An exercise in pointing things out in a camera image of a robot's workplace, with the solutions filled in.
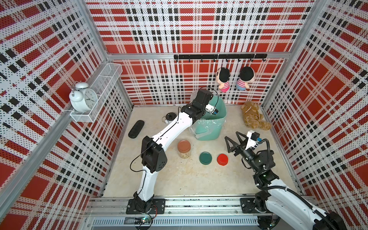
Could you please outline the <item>orange lid peanut jar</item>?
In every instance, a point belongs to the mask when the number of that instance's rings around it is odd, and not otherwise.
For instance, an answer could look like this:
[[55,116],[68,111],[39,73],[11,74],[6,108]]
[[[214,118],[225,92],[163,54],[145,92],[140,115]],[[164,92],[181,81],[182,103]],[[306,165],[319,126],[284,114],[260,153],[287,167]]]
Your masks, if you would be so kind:
[[191,143],[187,140],[181,140],[177,144],[178,155],[183,159],[191,156]]

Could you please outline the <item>red jar lid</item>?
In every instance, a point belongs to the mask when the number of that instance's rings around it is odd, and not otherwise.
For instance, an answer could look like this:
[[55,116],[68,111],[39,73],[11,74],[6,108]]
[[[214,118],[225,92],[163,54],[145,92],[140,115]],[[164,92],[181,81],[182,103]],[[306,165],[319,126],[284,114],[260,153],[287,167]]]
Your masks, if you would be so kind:
[[229,158],[226,154],[220,154],[218,157],[217,157],[217,163],[221,166],[225,166],[227,165],[229,162]]

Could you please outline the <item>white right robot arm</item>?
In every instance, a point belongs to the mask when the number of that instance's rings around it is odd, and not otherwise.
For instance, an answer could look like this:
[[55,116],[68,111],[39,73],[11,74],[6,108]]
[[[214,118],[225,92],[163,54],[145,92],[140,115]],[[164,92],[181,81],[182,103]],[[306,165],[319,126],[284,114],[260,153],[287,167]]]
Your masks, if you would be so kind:
[[236,132],[238,141],[225,137],[228,153],[240,155],[247,163],[247,169],[254,172],[253,180],[259,192],[255,195],[255,207],[258,212],[270,211],[283,219],[295,230],[345,230],[342,217],[327,212],[312,204],[297,192],[290,189],[272,168],[275,167],[274,152],[268,139],[260,134],[248,131]]

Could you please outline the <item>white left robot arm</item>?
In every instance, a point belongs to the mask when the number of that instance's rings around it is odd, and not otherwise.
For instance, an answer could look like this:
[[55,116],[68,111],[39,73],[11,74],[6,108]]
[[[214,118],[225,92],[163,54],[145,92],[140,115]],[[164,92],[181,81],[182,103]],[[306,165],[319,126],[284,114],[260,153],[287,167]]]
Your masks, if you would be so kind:
[[167,164],[165,151],[171,143],[187,128],[200,120],[206,113],[218,112],[209,104],[213,93],[199,89],[194,100],[180,108],[177,118],[158,134],[142,140],[142,179],[139,189],[133,195],[133,207],[140,213],[148,213],[153,206],[154,187],[161,171]]

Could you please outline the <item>dark green jar lid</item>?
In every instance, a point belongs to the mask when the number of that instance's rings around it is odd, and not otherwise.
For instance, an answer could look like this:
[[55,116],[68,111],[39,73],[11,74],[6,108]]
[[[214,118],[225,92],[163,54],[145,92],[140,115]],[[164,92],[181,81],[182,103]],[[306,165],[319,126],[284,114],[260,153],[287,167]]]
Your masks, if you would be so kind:
[[212,155],[204,151],[199,155],[199,161],[203,165],[209,165],[212,162]]

